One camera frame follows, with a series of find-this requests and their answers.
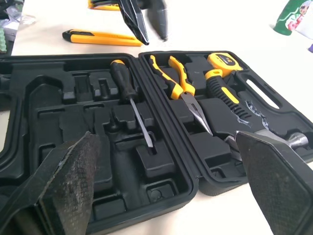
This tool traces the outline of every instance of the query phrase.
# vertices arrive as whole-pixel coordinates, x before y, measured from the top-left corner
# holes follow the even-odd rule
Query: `tape measure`
[[[243,70],[239,63],[228,53],[212,53],[207,60],[215,69],[223,71],[223,77],[230,75],[234,70]]]

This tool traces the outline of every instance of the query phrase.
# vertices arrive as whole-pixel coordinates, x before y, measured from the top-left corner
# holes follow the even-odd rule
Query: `green bottle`
[[[290,0],[277,19],[274,30],[277,33],[291,35],[307,13],[312,0]]]

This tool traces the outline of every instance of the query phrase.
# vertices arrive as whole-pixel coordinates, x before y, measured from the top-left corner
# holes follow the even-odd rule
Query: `black tray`
[[[51,149],[79,140],[86,131],[100,136],[102,149],[94,182],[94,202],[87,234],[110,233],[187,204],[198,188],[217,195],[247,182],[241,161],[223,141],[241,128],[219,99],[206,95],[206,58],[212,52],[147,52],[127,54],[17,56],[0,59],[0,109],[10,103],[10,120],[0,152],[0,209],[12,192],[35,172]],[[268,118],[273,132],[285,137],[299,131],[313,143],[313,124],[287,103],[243,61],[242,72],[226,78],[244,100]],[[196,99],[216,136],[204,132],[182,100],[170,100],[167,87],[153,74],[153,54],[164,71],[178,81],[167,64],[170,55],[186,67]],[[120,101],[110,63],[129,67],[139,93],[136,105],[154,141],[149,149],[130,104]],[[280,109],[251,89],[253,81]],[[296,152],[313,158],[312,144]]]

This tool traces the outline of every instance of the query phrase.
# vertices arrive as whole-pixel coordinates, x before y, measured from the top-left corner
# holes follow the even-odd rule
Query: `white table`
[[[26,0],[24,14],[37,22],[21,27],[13,55],[152,50],[230,50],[241,57],[287,101],[313,121],[311,41],[298,33],[282,36],[273,25],[287,0],[168,0],[169,40],[159,41],[147,21],[149,46],[71,44],[72,29],[131,34],[119,12],[87,9],[87,0]],[[113,233],[114,235],[270,235],[249,185],[216,197],[198,193],[184,208]]]

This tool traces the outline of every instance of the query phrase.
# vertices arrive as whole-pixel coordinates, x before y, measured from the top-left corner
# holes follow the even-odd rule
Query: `textured rubber pad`
[[[313,171],[286,144],[238,132],[251,191],[275,235],[313,234]]]

